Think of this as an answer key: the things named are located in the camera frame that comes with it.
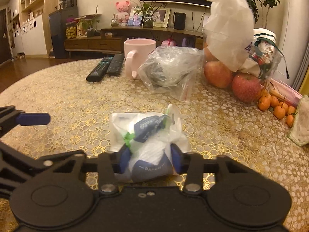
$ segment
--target white plastic bag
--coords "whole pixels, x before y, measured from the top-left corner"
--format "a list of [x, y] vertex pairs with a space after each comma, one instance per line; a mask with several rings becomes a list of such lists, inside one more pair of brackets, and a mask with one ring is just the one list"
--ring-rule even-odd
[[117, 174], [122, 182], [143, 182], [173, 174], [172, 143], [182, 152], [190, 150], [182, 133], [180, 112], [169, 105], [162, 113], [112, 113], [109, 117], [111, 151], [117, 152], [126, 144], [132, 153], [125, 173]]
[[211, 16], [203, 26], [207, 48], [231, 71], [236, 72], [248, 57], [254, 17], [246, 0], [209, 0]]
[[151, 92], [169, 92], [179, 101], [189, 101], [203, 51], [188, 47], [158, 47], [149, 54], [138, 74]]

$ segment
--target wooden floor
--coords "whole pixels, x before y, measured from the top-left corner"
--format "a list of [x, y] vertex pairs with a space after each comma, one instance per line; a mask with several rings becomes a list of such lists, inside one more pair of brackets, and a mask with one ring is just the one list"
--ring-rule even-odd
[[95, 57], [77, 56], [70, 59], [23, 58], [16, 59], [13, 62], [4, 63], [0, 66], [0, 93], [18, 80], [39, 70], [66, 62], [88, 58]]

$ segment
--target gray curtain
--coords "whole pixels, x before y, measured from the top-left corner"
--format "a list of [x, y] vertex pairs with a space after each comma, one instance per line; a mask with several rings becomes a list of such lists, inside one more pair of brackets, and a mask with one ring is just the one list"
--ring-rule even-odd
[[292, 85], [292, 88], [294, 90], [298, 91], [299, 88], [301, 87], [302, 82], [305, 78], [306, 72], [308, 70], [308, 67], [309, 67], [309, 44], [307, 46], [304, 59], [302, 60], [302, 65], [300, 66], [296, 79]]

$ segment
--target tree trunk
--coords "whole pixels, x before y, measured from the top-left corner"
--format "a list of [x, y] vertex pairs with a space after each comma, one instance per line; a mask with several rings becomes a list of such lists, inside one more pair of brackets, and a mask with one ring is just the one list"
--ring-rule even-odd
[[264, 25], [264, 5], [263, 5], [263, 3], [264, 3], [264, 0], [262, 0], [262, 28], [263, 28], [263, 25]]
[[268, 5], [268, 10], [267, 10], [267, 14], [266, 14], [265, 29], [267, 29], [267, 17], [268, 17], [269, 9], [270, 9], [270, 5]]

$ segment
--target brown door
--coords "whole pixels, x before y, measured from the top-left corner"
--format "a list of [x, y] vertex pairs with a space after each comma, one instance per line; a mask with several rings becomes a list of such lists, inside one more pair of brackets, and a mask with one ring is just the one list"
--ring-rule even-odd
[[12, 58], [7, 37], [6, 10], [0, 11], [0, 64]]

